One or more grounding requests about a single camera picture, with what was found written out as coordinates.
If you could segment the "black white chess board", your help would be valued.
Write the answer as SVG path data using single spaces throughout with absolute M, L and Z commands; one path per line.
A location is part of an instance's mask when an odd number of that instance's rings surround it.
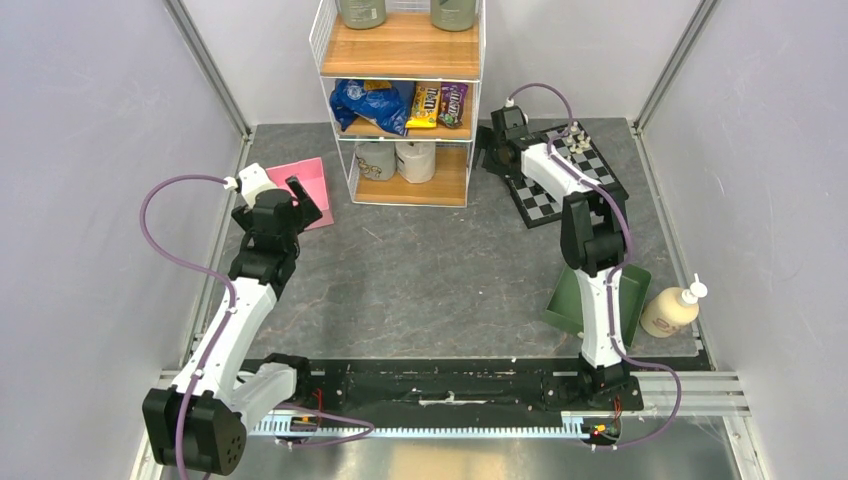
M 576 156 L 569 154 L 565 144 L 569 126 L 538 131 L 537 143 L 523 152 L 522 173 L 507 175 L 510 194 L 529 229 L 561 219 L 563 198 L 573 187 L 583 189 L 573 177 L 575 170 L 607 190 L 620 186 L 591 136 L 590 150 Z

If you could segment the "white wire wooden shelf rack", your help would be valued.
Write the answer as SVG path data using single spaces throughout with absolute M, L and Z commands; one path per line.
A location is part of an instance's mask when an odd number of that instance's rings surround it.
M 432 180 L 411 184 L 400 177 L 368 180 L 354 155 L 363 142 L 396 143 L 391 135 L 366 120 L 347 129 L 333 127 L 345 187 L 355 204 L 462 208 L 468 189 L 480 120 L 481 82 L 487 42 L 487 4 L 475 4 L 475 21 L 465 31 L 435 27 L 428 1 L 389 1 L 387 18 L 375 28 L 358 30 L 345 26 L 334 1 L 318 5 L 309 34 L 310 48 L 325 95 L 338 79 L 456 82 L 468 85 L 462 125 L 458 129 L 438 126 L 412 132 L 411 142 L 436 146 L 436 169 Z

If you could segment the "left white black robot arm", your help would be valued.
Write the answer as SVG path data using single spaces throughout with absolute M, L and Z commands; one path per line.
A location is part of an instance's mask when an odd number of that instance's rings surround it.
M 139 223 L 151 247 L 166 259 L 220 280 L 225 295 L 197 350 L 167 388 L 152 388 L 142 403 L 147 435 L 157 463 L 190 472 L 229 475 L 241 461 L 247 434 L 277 406 L 307 405 L 314 393 L 305 357 L 270 354 L 246 359 L 258 328 L 280 299 L 300 254 L 298 236 L 322 217 L 294 176 L 284 186 L 220 179 L 245 203 L 231 216 L 242 228 L 240 250 L 228 274 L 180 259 L 164 250 L 147 226 L 155 186 L 142 201 Z

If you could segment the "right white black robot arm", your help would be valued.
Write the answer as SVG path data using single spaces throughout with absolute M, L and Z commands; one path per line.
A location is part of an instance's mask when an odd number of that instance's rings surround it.
M 522 174 L 559 198 L 560 249 L 577 280 L 584 334 L 567 401 L 601 409 L 613 407 L 632 379 L 619 333 L 620 279 L 630 235 L 626 193 L 605 186 L 573 157 L 587 142 L 578 122 L 557 133 L 533 132 L 518 106 L 504 106 L 492 114 L 483 167 L 499 176 Z

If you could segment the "white chess pieces corner group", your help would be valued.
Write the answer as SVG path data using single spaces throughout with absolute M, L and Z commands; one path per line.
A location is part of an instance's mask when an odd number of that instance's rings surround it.
M 565 144 L 571 156 L 581 155 L 591 149 L 591 137 L 578 121 L 573 121 L 566 131 Z

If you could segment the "pink plastic bin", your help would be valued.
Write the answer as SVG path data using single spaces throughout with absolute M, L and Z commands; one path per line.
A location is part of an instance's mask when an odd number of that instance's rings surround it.
M 292 176 L 296 177 L 306 193 L 318 206 L 322 217 L 311 224 L 307 230 L 327 227 L 334 223 L 324 166 L 320 157 L 268 167 L 266 172 L 271 181 L 291 195 L 294 195 L 294 193 L 286 184 L 286 180 Z

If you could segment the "brown M&M candy bag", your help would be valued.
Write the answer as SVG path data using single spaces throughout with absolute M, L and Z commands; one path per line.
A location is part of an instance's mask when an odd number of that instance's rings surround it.
M 440 85 L 440 106 L 437 121 L 450 129 L 462 126 L 468 85 L 457 82 L 442 82 Z

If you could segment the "yellow M&M candy bag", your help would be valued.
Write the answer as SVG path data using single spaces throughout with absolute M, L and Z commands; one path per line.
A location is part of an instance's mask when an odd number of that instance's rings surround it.
M 435 128 L 437 126 L 440 99 L 440 82 L 417 82 L 406 121 L 406 128 Z

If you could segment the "blue snack bag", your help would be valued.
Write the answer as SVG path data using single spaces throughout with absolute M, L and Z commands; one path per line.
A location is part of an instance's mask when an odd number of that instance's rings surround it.
M 329 106 L 342 131 L 362 118 L 386 133 L 405 136 L 414 87 L 409 81 L 337 79 Z

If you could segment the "right green bottle on shelf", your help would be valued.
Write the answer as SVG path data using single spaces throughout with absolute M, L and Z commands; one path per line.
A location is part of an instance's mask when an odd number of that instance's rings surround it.
M 476 20 L 476 5 L 476 0 L 431 0 L 431 23 L 444 31 L 468 30 Z

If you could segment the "green bottle on shelf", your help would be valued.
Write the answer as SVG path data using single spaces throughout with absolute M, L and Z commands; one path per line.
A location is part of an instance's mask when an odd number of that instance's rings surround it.
M 338 0 L 337 7 L 344 25 L 351 29 L 376 28 L 387 18 L 384 0 Z
M 476 5 L 476 0 L 431 0 L 431 23 L 444 31 L 468 30 L 476 20 Z

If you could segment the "left green bottle on shelf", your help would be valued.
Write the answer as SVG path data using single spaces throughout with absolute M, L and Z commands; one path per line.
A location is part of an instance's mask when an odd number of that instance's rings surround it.
M 351 29 L 376 28 L 387 18 L 384 0 L 338 0 L 337 7 L 344 25 Z

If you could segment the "green plastic tray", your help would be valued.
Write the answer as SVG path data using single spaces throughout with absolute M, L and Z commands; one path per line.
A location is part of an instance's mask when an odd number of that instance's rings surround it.
M 636 265 L 628 265 L 623 269 L 619 288 L 619 332 L 627 349 L 632 346 L 651 280 L 651 273 Z M 572 270 L 565 268 L 560 275 L 542 320 L 558 330 L 582 337 L 580 292 Z

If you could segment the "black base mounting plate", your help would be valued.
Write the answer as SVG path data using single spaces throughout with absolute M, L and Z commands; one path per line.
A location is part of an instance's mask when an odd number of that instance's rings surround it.
M 641 411 L 627 367 L 593 373 L 573 358 L 312 359 L 295 398 L 326 410 L 375 405 L 506 406 L 542 411 Z

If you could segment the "cream pump lotion bottle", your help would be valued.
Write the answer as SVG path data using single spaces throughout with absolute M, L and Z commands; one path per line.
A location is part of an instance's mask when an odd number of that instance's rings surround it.
M 651 336 L 668 338 L 691 324 L 699 315 L 699 301 L 708 295 L 708 287 L 698 274 L 686 288 L 669 287 L 644 308 L 641 327 Z

